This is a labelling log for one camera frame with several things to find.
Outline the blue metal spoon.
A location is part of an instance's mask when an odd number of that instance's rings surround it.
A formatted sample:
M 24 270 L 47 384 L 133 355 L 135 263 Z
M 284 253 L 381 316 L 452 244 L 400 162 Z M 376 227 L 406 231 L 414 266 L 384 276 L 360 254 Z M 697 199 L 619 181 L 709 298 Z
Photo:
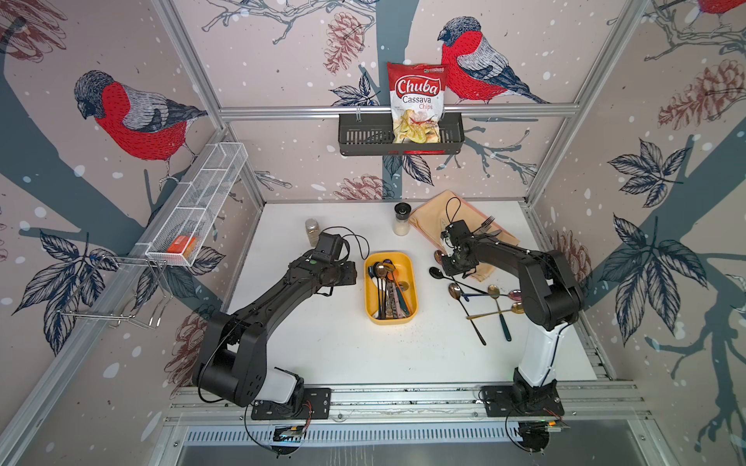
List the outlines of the blue metal spoon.
M 376 295 L 376 313 L 375 318 L 376 320 L 380 320 L 381 318 L 381 297 L 380 297 L 380 280 L 376 272 L 376 265 L 371 264 L 367 268 L 368 275 L 374 285 L 375 295 Z

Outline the gold spoon teal handle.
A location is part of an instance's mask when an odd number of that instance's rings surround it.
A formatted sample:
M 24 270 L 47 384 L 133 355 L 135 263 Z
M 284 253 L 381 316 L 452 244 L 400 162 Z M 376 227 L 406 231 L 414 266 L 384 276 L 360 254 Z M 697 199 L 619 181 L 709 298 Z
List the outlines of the gold spoon teal handle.
M 489 285 L 488 286 L 488 294 L 489 294 L 489 296 L 491 296 L 491 298 L 493 298 L 493 301 L 495 301 L 495 306 L 497 306 L 497 309 L 501 309 L 500 305 L 499 305 L 499 302 L 498 302 L 498 299 L 501 296 L 501 292 L 500 292 L 499 288 L 496 285 Z M 507 342 L 511 342 L 512 341 L 512 334 L 511 334 L 510 329 L 508 327 L 506 318 L 503 315 L 498 315 L 498 316 L 499 316 L 499 322 L 500 322 L 500 325 L 501 325 L 501 328 L 502 328 L 502 331 L 503 331 L 503 336 L 504 336 L 504 338 L 505 338 L 505 340 Z

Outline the copper spoon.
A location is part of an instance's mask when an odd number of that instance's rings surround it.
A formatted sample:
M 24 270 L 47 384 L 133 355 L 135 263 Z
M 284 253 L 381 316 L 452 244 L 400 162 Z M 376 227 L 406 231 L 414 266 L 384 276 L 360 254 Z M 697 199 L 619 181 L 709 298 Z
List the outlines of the copper spoon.
M 382 262 L 376 262 L 374 264 L 374 273 L 378 282 L 379 289 L 379 320 L 386 320 L 388 304 L 387 304 L 387 278 L 388 270 Z

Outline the yellow plastic storage box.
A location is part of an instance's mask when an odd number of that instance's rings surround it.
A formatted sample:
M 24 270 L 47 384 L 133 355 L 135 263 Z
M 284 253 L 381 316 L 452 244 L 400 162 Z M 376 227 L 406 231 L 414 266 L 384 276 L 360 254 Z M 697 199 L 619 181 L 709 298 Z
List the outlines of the yellow plastic storage box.
M 376 313 L 376 295 L 374 290 L 374 285 L 368 275 L 368 266 L 371 264 L 375 264 L 376 262 L 382 262 L 385 259 L 392 260 L 392 263 L 394 266 L 396 266 L 396 281 L 398 283 L 400 282 L 406 282 L 409 283 L 410 287 L 408 291 L 403 291 L 403 294 L 405 296 L 405 299 L 407 301 L 407 304 L 409 305 L 409 309 L 411 312 L 411 316 L 409 318 L 400 318 L 399 320 L 393 320 L 390 317 L 390 311 L 387 311 L 387 319 L 386 320 L 376 320 L 375 313 Z M 363 279 L 364 279 L 364 309 L 365 314 L 369 317 L 369 320 L 371 322 L 374 322 L 379 325 L 402 325 L 406 324 L 408 322 L 411 322 L 415 316 L 417 316 L 417 312 L 419 309 L 419 302 L 418 302 L 418 295 L 417 295 L 417 289 L 416 289 L 416 281 L 415 281 L 415 273 L 414 273 L 414 267 L 412 260 L 407 254 L 404 254 L 404 252 L 375 252 L 375 254 L 371 254 L 367 260 L 365 260 L 364 266 L 363 266 Z M 394 288 L 394 285 L 389 281 L 387 278 L 387 290 L 391 287 Z

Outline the steel spoon patterned handle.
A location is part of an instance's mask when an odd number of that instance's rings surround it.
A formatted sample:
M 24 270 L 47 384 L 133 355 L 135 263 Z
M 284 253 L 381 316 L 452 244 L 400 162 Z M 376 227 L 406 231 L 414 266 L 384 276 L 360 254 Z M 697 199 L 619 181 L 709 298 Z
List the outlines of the steel spoon patterned handle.
M 399 320 L 403 317 L 398 292 L 395 287 L 393 289 L 389 287 L 387 290 L 387 309 L 390 311 L 390 317 L 393 320 Z

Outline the purple spoon black handle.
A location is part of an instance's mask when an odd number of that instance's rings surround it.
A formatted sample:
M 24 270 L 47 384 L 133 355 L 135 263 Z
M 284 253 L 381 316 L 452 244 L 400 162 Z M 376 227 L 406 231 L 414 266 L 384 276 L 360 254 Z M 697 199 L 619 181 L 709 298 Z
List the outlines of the purple spoon black handle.
M 385 259 L 383 261 L 383 265 L 387 269 L 388 272 L 393 273 L 393 274 L 396 273 L 396 266 L 394 266 L 394 264 L 392 263 L 392 260 Z

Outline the orange plastic spoon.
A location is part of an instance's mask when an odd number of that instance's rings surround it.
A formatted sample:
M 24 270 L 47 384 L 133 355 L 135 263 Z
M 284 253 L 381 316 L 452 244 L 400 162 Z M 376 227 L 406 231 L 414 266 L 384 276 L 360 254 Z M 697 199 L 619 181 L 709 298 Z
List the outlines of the orange plastic spoon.
M 396 295 L 396 300 L 398 302 L 398 311 L 397 311 L 398 317 L 409 318 L 411 316 L 411 312 L 409 309 L 409 305 L 407 304 L 407 301 L 403 294 L 403 291 L 398 281 L 396 281 L 396 272 L 390 271 L 388 273 L 388 279 L 394 285 L 394 294 Z

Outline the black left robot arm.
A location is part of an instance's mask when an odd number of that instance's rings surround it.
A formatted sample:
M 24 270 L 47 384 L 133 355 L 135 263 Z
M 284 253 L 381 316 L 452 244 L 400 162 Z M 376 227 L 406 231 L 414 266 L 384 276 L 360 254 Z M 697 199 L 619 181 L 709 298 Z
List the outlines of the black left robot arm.
M 208 320 L 194 363 L 192 383 L 239 407 L 260 399 L 268 386 L 267 344 L 272 333 L 305 300 L 327 287 L 357 282 L 353 261 L 342 250 L 349 242 L 323 232 L 317 246 L 289 264 L 285 274 L 263 295 L 233 314 Z

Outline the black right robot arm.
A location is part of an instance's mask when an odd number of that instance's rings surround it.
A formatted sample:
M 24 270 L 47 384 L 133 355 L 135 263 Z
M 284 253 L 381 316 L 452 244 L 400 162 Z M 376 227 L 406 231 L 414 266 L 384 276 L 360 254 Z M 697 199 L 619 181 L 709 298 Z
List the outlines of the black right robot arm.
M 441 238 L 449 247 L 442 258 L 448 276 L 466 274 L 489 264 L 517 277 L 525 315 L 532 322 L 526 349 L 514 371 L 511 396 L 526 405 L 555 396 L 555 363 L 565 330 L 584 308 L 584 296 L 562 252 L 540 252 L 501 242 L 493 233 L 469 230 L 465 221 L 445 227 Z

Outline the black metal spoon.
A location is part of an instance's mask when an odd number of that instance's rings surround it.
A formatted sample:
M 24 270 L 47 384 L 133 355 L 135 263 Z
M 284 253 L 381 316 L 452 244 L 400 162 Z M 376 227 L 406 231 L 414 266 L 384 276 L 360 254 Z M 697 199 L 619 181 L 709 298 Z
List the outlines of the black metal spoon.
M 431 268 L 429 268 L 429 275 L 431 275 L 431 277 L 433 279 L 437 279 L 437 280 L 448 280 L 448 281 L 450 281 L 452 283 L 456 283 L 462 289 L 470 289 L 470 290 L 475 291 L 478 294 L 488 295 L 487 291 L 485 291 L 483 289 L 478 289 L 477 287 L 472 287 L 471 285 L 467 285 L 466 283 L 457 281 L 453 277 L 447 277 L 447 276 L 445 276 L 443 274 L 443 272 L 438 267 L 431 267 Z

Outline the orange box on shelf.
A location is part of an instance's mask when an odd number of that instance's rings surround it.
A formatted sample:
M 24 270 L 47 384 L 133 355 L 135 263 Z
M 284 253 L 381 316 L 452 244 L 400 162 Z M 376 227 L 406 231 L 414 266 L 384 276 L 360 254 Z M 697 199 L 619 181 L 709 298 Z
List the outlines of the orange box on shelf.
M 167 248 L 167 254 L 178 254 L 179 256 L 190 256 L 196 244 L 194 236 L 180 235 Z

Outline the dark fork on napkin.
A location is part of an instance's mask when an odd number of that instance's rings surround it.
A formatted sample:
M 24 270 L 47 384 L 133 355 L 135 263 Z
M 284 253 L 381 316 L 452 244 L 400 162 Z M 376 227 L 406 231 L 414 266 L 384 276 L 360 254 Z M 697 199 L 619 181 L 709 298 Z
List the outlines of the dark fork on napkin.
M 485 221 L 483 221 L 480 224 L 480 226 L 473 231 L 473 234 L 478 235 L 478 234 L 488 233 L 494 221 L 495 221 L 495 218 L 493 216 L 487 217 L 487 219 L 485 219 Z

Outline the clear glass spice jar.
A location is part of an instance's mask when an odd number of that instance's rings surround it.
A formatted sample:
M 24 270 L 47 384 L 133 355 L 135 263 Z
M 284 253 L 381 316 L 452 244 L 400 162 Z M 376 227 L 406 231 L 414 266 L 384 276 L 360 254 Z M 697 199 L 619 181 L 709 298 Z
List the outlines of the clear glass spice jar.
M 320 241 L 321 227 L 316 219 L 307 219 L 305 221 L 305 232 L 310 246 L 316 248 Z

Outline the red Chuba chips bag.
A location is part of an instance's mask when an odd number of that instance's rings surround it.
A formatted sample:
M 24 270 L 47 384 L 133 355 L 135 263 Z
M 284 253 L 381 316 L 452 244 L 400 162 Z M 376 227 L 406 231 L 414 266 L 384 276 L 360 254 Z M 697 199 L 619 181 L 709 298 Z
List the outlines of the red Chuba chips bag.
M 430 64 L 387 64 L 395 144 L 441 142 L 447 68 Z

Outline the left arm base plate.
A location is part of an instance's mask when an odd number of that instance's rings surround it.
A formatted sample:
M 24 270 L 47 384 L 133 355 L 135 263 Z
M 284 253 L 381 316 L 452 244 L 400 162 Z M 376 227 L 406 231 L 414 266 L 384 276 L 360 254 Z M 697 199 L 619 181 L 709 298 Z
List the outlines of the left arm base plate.
M 295 393 L 286 403 L 258 400 L 251 408 L 252 421 L 307 421 L 307 419 L 328 419 L 330 388 L 303 388 Z

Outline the aluminium front rail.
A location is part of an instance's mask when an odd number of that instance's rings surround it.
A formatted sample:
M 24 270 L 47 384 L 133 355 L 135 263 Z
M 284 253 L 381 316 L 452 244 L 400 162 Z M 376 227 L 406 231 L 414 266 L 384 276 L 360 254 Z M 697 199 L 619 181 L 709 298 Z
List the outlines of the aluminium front rail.
M 460 423 L 488 421 L 479 398 L 481 384 L 333 384 L 327 423 Z M 619 381 L 560 382 L 563 420 L 652 419 L 636 384 Z M 201 402 L 194 388 L 182 388 L 163 412 L 163 423 L 239 425 L 247 411 Z

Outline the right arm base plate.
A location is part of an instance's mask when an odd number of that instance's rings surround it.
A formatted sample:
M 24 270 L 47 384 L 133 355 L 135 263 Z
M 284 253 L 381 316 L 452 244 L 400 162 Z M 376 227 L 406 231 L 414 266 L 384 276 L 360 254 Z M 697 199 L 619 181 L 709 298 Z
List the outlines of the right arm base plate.
M 485 406 L 488 417 L 563 417 L 565 408 L 553 381 L 541 388 L 523 384 L 482 386 L 478 400 Z

